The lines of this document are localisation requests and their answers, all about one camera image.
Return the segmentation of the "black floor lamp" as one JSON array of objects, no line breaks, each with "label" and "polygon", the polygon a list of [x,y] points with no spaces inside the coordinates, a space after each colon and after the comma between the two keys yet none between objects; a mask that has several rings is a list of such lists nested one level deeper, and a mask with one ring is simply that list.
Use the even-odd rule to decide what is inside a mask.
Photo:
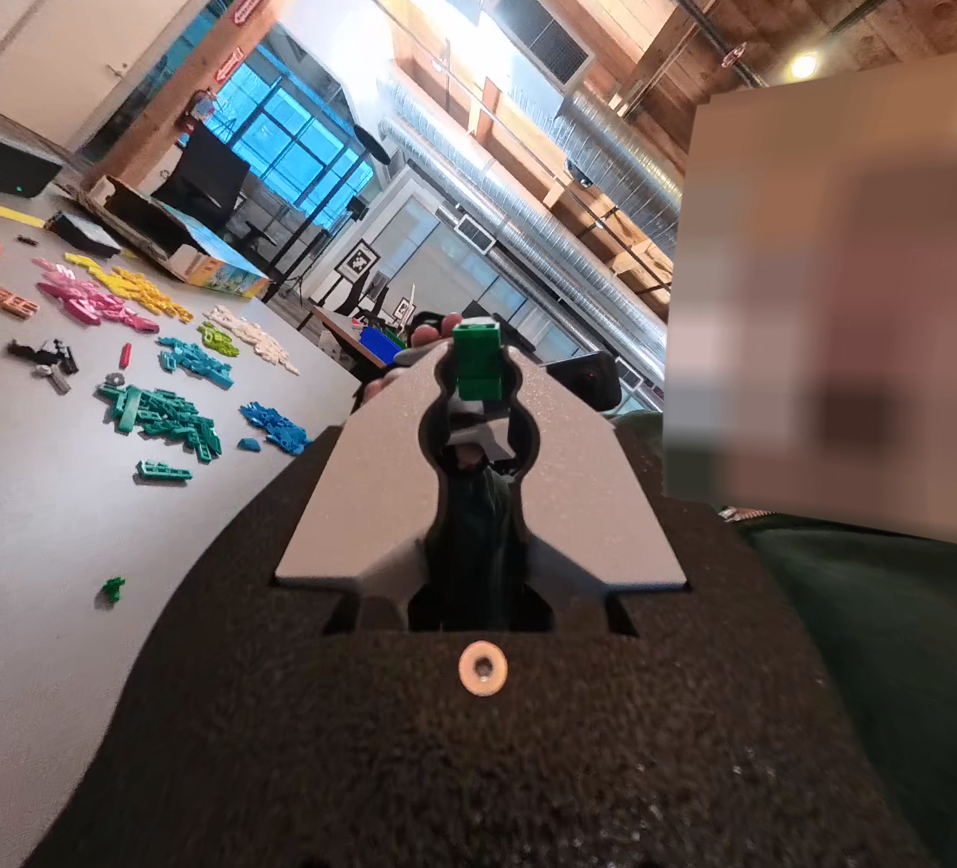
[{"label": "black floor lamp", "polygon": [[335,219],[329,225],[329,227],[321,227],[316,234],[316,237],[309,244],[305,252],[301,255],[299,263],[302,266],[299,266],[298,269],[290,271],[291,274],[291,286],[293,290],[299,294],[299,299],[304,300],[303,291],[305,281],[313,271],[314,267],[320,260],[326,255],[326,252],[329,250],[329,247],[335,243],[338,235],[341,233],[342,229],[346,227],[349,223],[354,223],[347,211],[345,210],[346,205],[356,194],[362,196],[363,189],[365,188],[368,181],[371,179],[371,176],[368,175],[366,178],[361,181],[361,185],[358,185],[357,188],[352,187],[352,178],[363,168],[372,171],[373,164],[376,166],[381,166],[384,170],[386,177],[389,176],[389,164],[390,156],[383,148],[383,146],[378,142],[378,140],[369,132],[365,131],[362,127],[355,127],[355,135],[358,138],[362,148],[363,153],[357,161],[349,166],[349,169],[346,171],[345,177],[336,185],[336,188],[333,191],[329,192],[327,197],[325,197],[321,202],[321,207],[317,208],[315,216],[321,216],[325,212],[327,205],[329,205],[337,197],[340,192],[346,193],[347,198],[345,198],[341,203],[342,207],[337,214]]}]

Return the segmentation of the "green lego brick assembly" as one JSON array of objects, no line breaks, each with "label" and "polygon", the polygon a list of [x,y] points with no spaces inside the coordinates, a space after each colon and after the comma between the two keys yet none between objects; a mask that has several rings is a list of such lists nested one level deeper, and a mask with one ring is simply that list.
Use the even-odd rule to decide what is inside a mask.
[{"label": "green lego brick assembly", "polygon": [[501,335],[490,316],[464,319],[452,331],[456,389],[463,402],[498,403],[503,393]]}]

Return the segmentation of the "pile of lime lego pieces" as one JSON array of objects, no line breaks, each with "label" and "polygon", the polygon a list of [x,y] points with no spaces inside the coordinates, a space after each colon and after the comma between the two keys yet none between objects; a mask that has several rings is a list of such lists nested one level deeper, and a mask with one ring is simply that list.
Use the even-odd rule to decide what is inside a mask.
[{"label": "pile of lime lego pieces", "polygon": [[234,359],[240,354],[240,349],[233,344],[231,335],[211,321],[207,320],[200,324],[197,331],[205,350],[227,359]]}]

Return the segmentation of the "pile of yellow lego pieces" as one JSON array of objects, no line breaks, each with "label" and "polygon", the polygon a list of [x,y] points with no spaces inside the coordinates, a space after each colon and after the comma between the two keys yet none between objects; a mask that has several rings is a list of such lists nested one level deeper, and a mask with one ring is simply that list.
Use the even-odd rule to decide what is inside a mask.
[{"label": "pile of yellow lego pieces", "polygon": [[90,257],[69,252],[64,254],[64,259],[67,264],[85,269],[91,278],[114,296],[132,300],[153,315],[169,316],[183,324],[194,319],[190,311],[161,292],[142,273],[134,273],[122,267],[104,268]]}]

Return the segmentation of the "pile of teal lego pieces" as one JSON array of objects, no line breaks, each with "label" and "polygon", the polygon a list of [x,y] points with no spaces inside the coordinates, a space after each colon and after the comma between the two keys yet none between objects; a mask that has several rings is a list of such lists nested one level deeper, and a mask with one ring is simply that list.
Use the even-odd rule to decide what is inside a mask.
[{"label": "pile of teal lego pieces", "polygon": [[108,403],[109,420],[120,434],[141,433],[177,442],[205,464],[222,455],[214,421],[201,415],[183,396],[106,382],[97,386],[96,395]]}]

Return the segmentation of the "framed marker poster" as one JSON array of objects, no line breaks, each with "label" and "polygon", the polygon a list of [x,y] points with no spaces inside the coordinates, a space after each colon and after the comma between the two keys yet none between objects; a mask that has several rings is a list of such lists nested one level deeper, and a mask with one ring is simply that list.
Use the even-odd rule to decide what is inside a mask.
[{"label": "framed marker poster", "polygon": [[335,272],[349,284],[354,284],[379,261],[377,251],[366,240],[356,240],[335,267]]}]

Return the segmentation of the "lego set cardboard box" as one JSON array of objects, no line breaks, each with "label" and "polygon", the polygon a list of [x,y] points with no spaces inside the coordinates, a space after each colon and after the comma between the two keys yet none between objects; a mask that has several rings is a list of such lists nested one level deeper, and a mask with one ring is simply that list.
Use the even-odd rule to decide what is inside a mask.
[{"label": "lego set cardboard box", "polygon": [[205,225],[122,181],[104,176],[74,196],[90,215],[185,284],[244,299],[262,297],[271,285]]}]

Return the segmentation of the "pile of white lego pieces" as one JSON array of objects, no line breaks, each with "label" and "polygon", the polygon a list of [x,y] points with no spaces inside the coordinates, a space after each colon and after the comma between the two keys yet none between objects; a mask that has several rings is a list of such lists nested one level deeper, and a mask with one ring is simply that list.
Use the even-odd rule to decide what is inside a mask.
[{"label": "pile of white lego pieces", "polygon": [[236,315],[221,304],[205,310],[203,315],[219,329],[252,347],[261,359],[271,365],[281,366],[287,372],[300,375],[300,370],[293,365],[288,351],[261,325]]}]

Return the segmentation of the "pile of blue lego pieces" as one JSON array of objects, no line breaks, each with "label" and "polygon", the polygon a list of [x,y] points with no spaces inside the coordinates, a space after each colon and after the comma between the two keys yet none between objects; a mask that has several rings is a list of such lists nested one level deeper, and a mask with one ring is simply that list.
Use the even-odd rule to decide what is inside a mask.
[{"label": "pile of blue lego pieces", "polygon": [[265,432],[267,442],[279,447],[287,455],[302,455],[313,441],[304,428],[274,408],[251,401],[239,406],[238,410],[251,426]]}]

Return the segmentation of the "pile of turquoise lego pieces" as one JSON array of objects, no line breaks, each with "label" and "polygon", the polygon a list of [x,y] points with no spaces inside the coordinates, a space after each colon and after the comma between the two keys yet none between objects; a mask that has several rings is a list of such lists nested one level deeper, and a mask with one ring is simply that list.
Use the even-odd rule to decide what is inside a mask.
[{"label": "pile of turquoise lego pieces", "polygon": [[206,379],[222,390],[233,387],[232,366],[213,358],[197,344],[185,343],[172,336],[160,336],[156,343],[160,347],[159,365],[164,372],[182,370]]}]

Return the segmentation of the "ceiling air vent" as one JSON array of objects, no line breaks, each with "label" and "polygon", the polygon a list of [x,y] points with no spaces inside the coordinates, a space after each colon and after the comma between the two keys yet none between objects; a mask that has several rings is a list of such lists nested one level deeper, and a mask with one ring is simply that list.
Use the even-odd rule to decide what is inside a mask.
[{"label": "ceiling air vent", "polygon": [[497,0],[492,17],[521,53],[564,90],[581,82],[592,51],[542,0]]}]

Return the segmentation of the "small black box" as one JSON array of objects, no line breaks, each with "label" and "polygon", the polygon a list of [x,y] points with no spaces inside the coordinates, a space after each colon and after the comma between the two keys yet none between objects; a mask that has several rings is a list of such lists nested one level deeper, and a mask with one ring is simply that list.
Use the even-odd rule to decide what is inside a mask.
[{"label": "small black box", "polygon": [[123,245],[114,240],[98,223],[63,210],[56,211],[44,221],[43,228],[55,233],[68,243],[75,252],[99,259],[112,259],[123,250]]}]

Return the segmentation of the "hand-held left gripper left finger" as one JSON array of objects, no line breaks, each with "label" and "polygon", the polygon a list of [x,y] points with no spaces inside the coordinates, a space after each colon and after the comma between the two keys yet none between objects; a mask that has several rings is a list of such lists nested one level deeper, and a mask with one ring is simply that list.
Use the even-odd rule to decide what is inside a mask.
[{"label": "hand-held left gripper left finger", "polygon": [[411,599],[424,585],[440,482],[422,427],[445,400],[438,371],[451,348],[425,348],[345,421],[275,571],[279,584],[386,599]]}]

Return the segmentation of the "pile of pink lego pieces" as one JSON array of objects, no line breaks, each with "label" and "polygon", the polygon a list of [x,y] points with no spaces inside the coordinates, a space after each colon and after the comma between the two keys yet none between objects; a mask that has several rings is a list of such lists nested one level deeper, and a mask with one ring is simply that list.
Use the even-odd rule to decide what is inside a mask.
[{"label": "pile of pink lego pieces", "polygon": [[31,261],[42,269],[36,287],[57,300],[62,310],[84,325],[104,322],[123,324],[137,332],[156,334],[158,323],[134,313],[124,300],[92,282],[79,281],[71,271],[60,264],[51,264],[34,257]]}]

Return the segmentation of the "black charger box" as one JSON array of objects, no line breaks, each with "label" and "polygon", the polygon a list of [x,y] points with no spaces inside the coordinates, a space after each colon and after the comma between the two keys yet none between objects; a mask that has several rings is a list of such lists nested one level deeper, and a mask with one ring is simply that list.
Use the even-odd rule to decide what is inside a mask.
[{"label": "black charger box", "polygon": [[1,136],[1,193],[34,199],[60,174],[64,161],[44,149]]}]

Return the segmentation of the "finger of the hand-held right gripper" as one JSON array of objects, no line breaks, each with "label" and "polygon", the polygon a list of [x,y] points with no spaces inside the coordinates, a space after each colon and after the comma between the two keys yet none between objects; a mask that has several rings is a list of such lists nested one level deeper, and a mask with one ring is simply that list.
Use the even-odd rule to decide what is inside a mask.
[{"label": "finger of the hand-held right gripper", "polygon": [[516,454],[509,444],[509,418],[488,419],[477,415],[452,415],[448,446],[477,446],[490,462],[514,459]]}]

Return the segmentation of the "cluster of black lego pieces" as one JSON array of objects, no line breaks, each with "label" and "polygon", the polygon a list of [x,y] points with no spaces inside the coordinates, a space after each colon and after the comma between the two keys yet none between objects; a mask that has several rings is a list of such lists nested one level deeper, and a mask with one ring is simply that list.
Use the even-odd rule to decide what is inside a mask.
[{"label": "cluster of black lego pieces", "polygon": [[33,364],[50,368],[59,367],[67,376],[78,373],[78,364],[72,348],[59,339],[47,341],[40,348],[32,348],[12,339],[6,345],[6,353]]}]

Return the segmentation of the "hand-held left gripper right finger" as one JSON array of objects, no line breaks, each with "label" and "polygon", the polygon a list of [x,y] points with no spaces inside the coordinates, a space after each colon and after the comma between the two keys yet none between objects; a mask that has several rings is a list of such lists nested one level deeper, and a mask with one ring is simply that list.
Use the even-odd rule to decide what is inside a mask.
[{"label": "hand-held left gripper right finger", "polygon": [[538,595],[682,590],[687,577],[611,423],[518,348],[508,442],[515,526]]}]

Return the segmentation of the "black computer monitor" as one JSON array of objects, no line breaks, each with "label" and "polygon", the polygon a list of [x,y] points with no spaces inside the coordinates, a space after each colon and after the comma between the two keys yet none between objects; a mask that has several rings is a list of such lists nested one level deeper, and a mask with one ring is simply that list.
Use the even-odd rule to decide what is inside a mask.
[{"label": "black computer monitor", "polygon": [[198,122],[170,176],[151,197],[221,234],[250,168],[247,160]]}]

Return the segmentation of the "blue storage bin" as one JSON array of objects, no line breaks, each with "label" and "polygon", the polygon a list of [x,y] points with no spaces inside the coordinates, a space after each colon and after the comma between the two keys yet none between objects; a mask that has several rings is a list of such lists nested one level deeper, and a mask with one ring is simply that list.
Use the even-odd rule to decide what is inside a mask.
[{"label": "blue storage bin", "polygon": [[375,325],[366,325],[359,336],[360,344],[372,353],[382,365],[389,366],[396,355],[405,350],[406,341],[389,327],[380,328]]}]

